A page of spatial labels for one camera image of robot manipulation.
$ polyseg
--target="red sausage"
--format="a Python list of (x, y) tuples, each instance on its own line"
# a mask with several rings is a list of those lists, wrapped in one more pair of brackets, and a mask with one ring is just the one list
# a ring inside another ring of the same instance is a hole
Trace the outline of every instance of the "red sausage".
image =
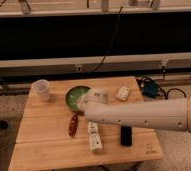
[(71, 120), (70, 120), (70, 125), (69, 125), (69, 135), (71, 137), (74, 137), (76, 134), (76, 130), (78, 127), (78, 116), (74, 115)]

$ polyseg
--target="white railing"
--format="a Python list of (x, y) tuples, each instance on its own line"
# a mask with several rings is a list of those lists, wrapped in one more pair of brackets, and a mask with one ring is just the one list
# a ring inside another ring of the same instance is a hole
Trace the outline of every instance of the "white railing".
[(121, 6), (122, 13), (181, 12), (191, 11), (191, 0), (0, 0), (0, 17), (114, 14)]
[[(47, 58), (47, 59), (25, 59), (25, 60), (1, 60), (0, 68), (11, 67), (34, 67), (34, 66), (64, 66), (64, 65), (87, 65), (99, 64), (103, 56), (96, 57), (74, 57), (74, 58)], [(120, 55), (108, 56), (104, 63), (136, 63), (136, 62), (159, 62), (167, 65), (171, 61), (191, 60), (189, 53), (167, 53), (167, 54), (145, 54), (145, 55)]]

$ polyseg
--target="wood grain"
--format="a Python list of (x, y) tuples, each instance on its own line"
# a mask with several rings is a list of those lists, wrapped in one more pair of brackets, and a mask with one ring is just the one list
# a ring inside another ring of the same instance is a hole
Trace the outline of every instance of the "wood grain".
[[(68, 134), (69, 122), (70, 117), (61, 116), (24, 118), (19, 129), (17, 143), (72, 139)], [(133, 134), (146, 132), (153, 132), (153, 130), (133, 128)], [(101, 137), (112, 135), (119, 137), (119, 127), (117, 125), (99, 124), (99, 133)], [(88, 138), (87, 121), (83, 116), (79, 116), (75, 138)]]
[(42, 116), (72, 116), (72, 111), (68, 110), (65, 102), (67, 92), (75, 86), (88, 86), (90, 88), (107, 89), (109, 92), (109, 104), (119, 103), (115, 99), (117, 89), (126, 85), (131, 88), (131, 94), (128, 102), (142, 101), (139, 88), (135, 79), (132, 77), (118, 77), (111, 79), (88, 79), (88, 80), (70, 80), (54, 81), (51, 83), (51, 101), (41, 101), (35, 92), (31, 89), (27, 100), (24, 117), (42, 117)]
[[(108, 90), (109, 105), (143, 101), (134, 77), (54, 81), (50, 86), (52, 99), (49, 102), (41, 101), (31, 89), (9, 170), (61, 169), (153, 160), (163, 156), (152, 129), (133, 128), (133, 146), (123, 147), (119, 144), (119, 126), (99, 124), (103, 152), (92, 154), (87, 121), (79, 116), (76, 136), (71, 138), (68, 128), (74, 113), (67, 107), (65, 95), (78, 85)], [(127, 102), (115, 98), (122, 85), (131, 88)]]
[(102, 137), (103, 154), (90, 152), (88, 138), (65, 139), (16, 144), (11, 171), (73, 168), (162, 158), (162, 150), (154, 132), (134, 134), (133, 147), (122, 147), (118, 137)]

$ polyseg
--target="clear cup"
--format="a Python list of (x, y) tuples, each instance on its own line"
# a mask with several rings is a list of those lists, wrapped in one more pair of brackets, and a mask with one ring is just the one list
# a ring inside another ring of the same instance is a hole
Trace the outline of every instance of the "clear cup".
[(33, 83), (33, 90), (43, 101), (50, 99), (50, 83), (47, 80), (41, 79)]

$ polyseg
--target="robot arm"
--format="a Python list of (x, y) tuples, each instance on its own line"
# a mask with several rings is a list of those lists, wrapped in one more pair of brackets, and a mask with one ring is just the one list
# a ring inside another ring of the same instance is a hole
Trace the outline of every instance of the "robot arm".
[(99, 101), (102, 93), (98, 96), (99, 92), (92, 91), (84, 107), (89, 121), (191, 133), (191, 98), (110, 106), (105, 100)]

